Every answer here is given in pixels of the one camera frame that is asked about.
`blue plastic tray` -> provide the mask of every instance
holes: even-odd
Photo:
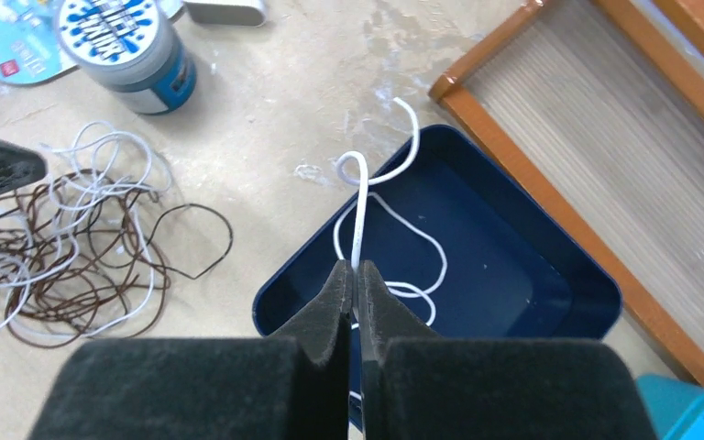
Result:
[[[376,175],[405,159],[406,144]],[[448,337],[601,338],[619,317],[616,283],[490,158],[450,126],[422,130],[414,164],[392,181],[371,187],[392,209],[435,237],[449,262],[431,298],[433,329]],[[271,334],[321,290],[336,262],[333,224],[350,199],[260,289],[253,305],[256,328]],[[354,213],[341,227],[351,249]],[[386,281],[427,288],[441,260],[433,246],[368,199],[362,258]],[[405,299],[418,316],[422,299]],[[360,387],[360,347],[353,334],[349,385]],[[350,403],[357,425],[357,403]]]

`brown wire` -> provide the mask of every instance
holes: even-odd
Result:
[[[139,203],[139,199],[144,194],[153,203],[157,202],[158,198],[153,192],[133,189],[121,196],[104,198],[92,211],[88,211],[89,217],[86,220],[80,217],[83,212],[72,213],[70,217],[72,222],[83,220],[67,233],[69,237],[74,237],[80,243],[80,253],[75,258],[73,248],[70,247],[68,251],[62,249],[60,255],[57,255],[59,253],[57,249],[58,238],[48,235],[48,229],[52,225],[51,219],[56,216],[70,215],[70,213],[64,212],[60,208],[55,209],[54,212],[47,212],[48,210],[41,208],[50,202],[50,188],[53,189],[56,200],[63,204],[63,194],[68,183],[92,174],[94,174],[92,169],[82,170],[79,174],[69,173],[60,176],[52,185],[41,183],[31,191],[15,191],[0,196],[0,207],[3,204],[14,206],[0,214],[0,220],[5,220],[15,214],[25,217],[30,238],[33,240],[33,245],[28,246],[28,237],[23,229],[0,228],[0,253],[27,261],[30,273],[47,272],[67,264],[65,269],[61,269],[43,280],[31,283],[27,292],[23,292],[23,287],[11,288],[11,295],[4,308],[5,319],[17,311],[17,317],[21,319],[21,323],[30,322],[47,328],[53,325],[53,329],[57,329],[57,325],[60,325],[64,334],[70,335],[58,343],[37,342],[20,333],[15,321],[10,321],[6,326],[9,333],[17,340],[32,347],[63,347],[80,337],[88,337],[84,336],[85,333],[95,330],[95,318],[104,308],[110,313],[112,310],[119,309],[121,315],[129,314],[131,311],[129,294],[138,290],[146,292],[149,289],[149,281],[140,279],[140,276],[143,275],[140,271],[152,269],[155,273],[153,291],[159,296],[157,309],[146,324],[122,337],[143,334],[160,319],[166,302],[166,292],[171,287],[170,272],[195,280],[219,264],[233,246],[233,228],[222,214],[207,206],[187,203],[164,211],[156,220],[151,233],[146,237],[146,243],[144,243],[144,247],[148,249],[152,258],[150,262],[145,256],[142,244],[139,243],[138,231],[128,212],[132,206]],[[122,215],[123,220],[120,225],[117,227],[98,227],[100,223],[98,220],[105,208],[114,210],[118,218]],[[158,226],[165,216],[182,208],[199,208],[211,212],[217,215],[222,220],[223,227],[228,229],[228,244],[225,251],[196,276],[169,266],[165,253],[155,240]],[[82,243],[86,243],[88,248],[82,249]],[[104,261],[104,257],[118,246],[125,250],[122,254],[125,262],[110,264]],[[0,273],[0,284],[8,283],[9,276],[17,270],[17,264],[5,265]],[[80,283],[82,287],[78,287],[73,294],[64,294],[65,286],[63,283],[71,281]],[[20,306],[21,294],[27,295],[27,300],[22,307]]]

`tangled wire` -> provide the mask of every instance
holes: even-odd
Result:
[[[83,133],[96,125],[112,131],[82,144]],[[115,179],[117,156],[128,144],[145,153],[146,170],[138,179]],[[106,166],[83,168],[78,152],[91,149],[95,164],[104,148],[112,151]],[[171,187],[171,175],[143,139],[107,123],[92,123],[71,148],[53,152],[74,171],[50,176],[32,191],[0,197],[0,330],[45,348],[62,347],[80,337],[140,335],[160,318],[172,273],[195,280],[230,252],[233,228],[228,220],[197,203],[163,211],[144,234],[139,214],[160,205],[160,195]],[[146,183],[156,163],[167,181],[160,188]],[[227,236],[220,234],[225,240],[220,255],[195,275],[169,266],[155,239],[168,215],[191,209],[215,215],[227,229]]]

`teal container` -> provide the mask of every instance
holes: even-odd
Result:
[[[637,384],[661,440],[704,440],[704,389],[655,375]]]

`can label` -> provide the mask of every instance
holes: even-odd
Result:
[[[148,89],[113,93],[134,112],[155,115],[184,104],[193,93],[195,81],[195,64],[183,49],[170,71]]]
[[[67,0],[60,7],[60,37],[83,61],[113,66],[134,60],[155,39],[154,0]]]

